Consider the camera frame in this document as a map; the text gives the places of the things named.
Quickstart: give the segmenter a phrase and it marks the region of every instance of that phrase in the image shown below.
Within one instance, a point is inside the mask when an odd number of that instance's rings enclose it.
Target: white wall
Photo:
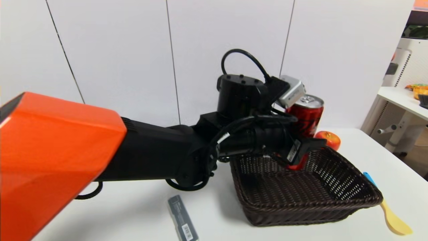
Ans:
[[[326,102],[322,126],[360,127],[413,0],[48,0],[87,104],[151,124],[195,124],[215,111],[220,60],[248,50],[269,74],[300,78]],[[230,73],[262,79],[240,54]],[[81,101],[44,0],[2,2],[3,102],[24,90]]]
[[[225,52],[253,54],[270,75],[279,75],[293,0],[169,0],[172,48],[182,124],[217,110],[217,78]],[[263,80],[245,56],[231,54],[226,71]]]
[[[82,102],[44,0],[2,1],[0,88],[3,104],[24,91]]]
[[[166,2],[48,0],[86,104],[179,123]]]
[[[282,74],[325,100],[321,126],[361,127],[413,2],[296,0]]]

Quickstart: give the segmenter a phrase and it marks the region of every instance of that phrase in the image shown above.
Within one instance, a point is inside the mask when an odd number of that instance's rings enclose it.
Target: blue handle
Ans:
[[[367,172],[363,172],[363,175],[366,176],[366,178],[371,181],[373,183],[373,185],[376,186],[375,181],[373,181],[372,177],[367,173]]]

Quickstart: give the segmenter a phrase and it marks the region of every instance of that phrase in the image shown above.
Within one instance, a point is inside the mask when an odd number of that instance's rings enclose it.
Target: red soda can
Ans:
[[[323,110],[324,101],[321,98],[313,95],[305,95],[292,105],[287,112],[299,119],[292,124],[293,130],[300,133],[303,137],[313,138]],[[308,156],[305,155],[298,165],[288,166],[288,168],[291,170],[302,169],[307,158]]]

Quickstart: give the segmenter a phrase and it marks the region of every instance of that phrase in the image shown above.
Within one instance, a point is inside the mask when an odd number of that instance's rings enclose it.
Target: barcode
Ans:
[[[186,240],[187,241],[192,240],[193,236],[192,236],[192,233],[190,232],[190,228],[187,225],[187,223],[181,226],[181,228],[183,229],[184,235],[186,236]]]

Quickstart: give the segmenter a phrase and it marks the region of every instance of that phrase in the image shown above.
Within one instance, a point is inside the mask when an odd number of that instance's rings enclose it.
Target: white shelf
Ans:
[[[419,106],[420,102],[413,98],[413,92],[398,87],[381,87],[379,97],[397,105],[428,121],[428,109]]]

